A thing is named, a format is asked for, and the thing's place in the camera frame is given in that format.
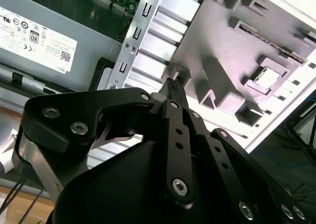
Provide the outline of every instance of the barcode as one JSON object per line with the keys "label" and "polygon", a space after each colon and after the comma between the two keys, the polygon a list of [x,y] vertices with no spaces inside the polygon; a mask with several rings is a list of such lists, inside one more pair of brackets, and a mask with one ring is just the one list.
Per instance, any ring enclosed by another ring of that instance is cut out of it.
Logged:
{"label": "barcode", "polygon": [[62,51],[60,54],[60,59],[66,62],[70,62],[70,57],[71,57],[71,54],[68,54],[67,52],[64,52],[64,51]]}

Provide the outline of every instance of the screw head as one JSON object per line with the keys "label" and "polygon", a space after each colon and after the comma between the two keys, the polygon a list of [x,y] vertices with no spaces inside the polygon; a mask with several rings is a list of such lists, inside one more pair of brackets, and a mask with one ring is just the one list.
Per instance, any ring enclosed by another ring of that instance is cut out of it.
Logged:
{"label": "screw head", "polygon": [[304,213],[296,206],[293,206],[294,212],[303,220],[305,220]]}
{"label": "screw head", "polygon": [[219,133],[222,135],[222,137],[227,138],[227,134],[224,131],[219,131]]}
{"label": "screw head", "polygon": [[250,221],[253,220],[253,213],[247,204],[240,202],[239,203],[239,210],[245,216],[245,218],[247,218]]}
{"label": "screw head", "polygon": [[289,219],[293,219],[293,214],[292,212],[286,207],[284,206],[283,204],[281,205],[281,209],[282,211],[284,212],[284,214],[289,218]]}
{"label": "screw head", "polygon": [[192,112],[192,115],[193,115],[195,118],[199,119],[199,114],[198,114],[198,113]]}
{"label": "screw head", "polygon": [[57,118],[58,116],[60,116],[60,112],[59,110],[57,110],[54,107],[45,107],[42,111],[43,115],[47,118]]}
{"label": "screw head", "polygon": [[176,104],[176,103],[174,103],[174,102],[171,102],[170,103],[174,108],[178,108],[179,106]]}
{"label": "screw head", "polygon": [[74,134],[78,135],[85,135],[88,132],[88,126],[82,122],[72,123],[70,129]]}
{"label": "screw head", "polygon": [[150,99],[150,97],[148,95],[146,95],[145,93],[142,93],[141,96],[143,99],[145,99],[147,101]]}
{"label": "screw head", "polygon": [[116,88],[117,88],[117,86],[114,83],[109,85],[109,89],[111,89],[111,90],[116,89]]}
{"label": "screw head", "polygon": [[186,196],[188,193],[186,184],[180,179],[174,179],[172,182],[172,187],[179,196]]}

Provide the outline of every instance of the metal bracket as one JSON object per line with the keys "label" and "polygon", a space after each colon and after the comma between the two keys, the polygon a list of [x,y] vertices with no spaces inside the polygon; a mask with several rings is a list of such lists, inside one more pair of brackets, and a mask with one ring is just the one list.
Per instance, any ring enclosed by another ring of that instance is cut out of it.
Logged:
{"label": "metal bracket", "polygon": [[105,89],[123,88],[162,0],[140,0]]}

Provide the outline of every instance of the white label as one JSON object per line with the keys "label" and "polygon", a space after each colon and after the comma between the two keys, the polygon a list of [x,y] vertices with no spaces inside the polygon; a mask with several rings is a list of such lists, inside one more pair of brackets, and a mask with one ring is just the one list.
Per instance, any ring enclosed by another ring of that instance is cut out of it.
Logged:
{"label": "white label", "polygon": [[76,40],[0,7],[1,48],[65,74],[76,46]]}

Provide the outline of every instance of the screw hole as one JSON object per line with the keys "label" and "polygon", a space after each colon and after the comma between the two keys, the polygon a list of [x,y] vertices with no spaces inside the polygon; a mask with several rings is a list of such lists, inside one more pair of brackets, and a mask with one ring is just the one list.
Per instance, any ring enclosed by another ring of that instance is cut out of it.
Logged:
{"label": "screw hole", "polygon": [[226,163],[222,163],[222,166],[225,168],[225,169],[228,169],[228,165]]}
{"label": "screw hole", "polygon": [[180,129],[176,129],[178,134],[183,134],[182,131]]}
{"label": "screw hole", "polygon": [[215,147],[215,150],[218,151],[218,152],[221,152],[219,147]]}
{"label": "screw hole", "polygon": [[178,149],[183,149],[183,145],[181,143],[176,143]]}

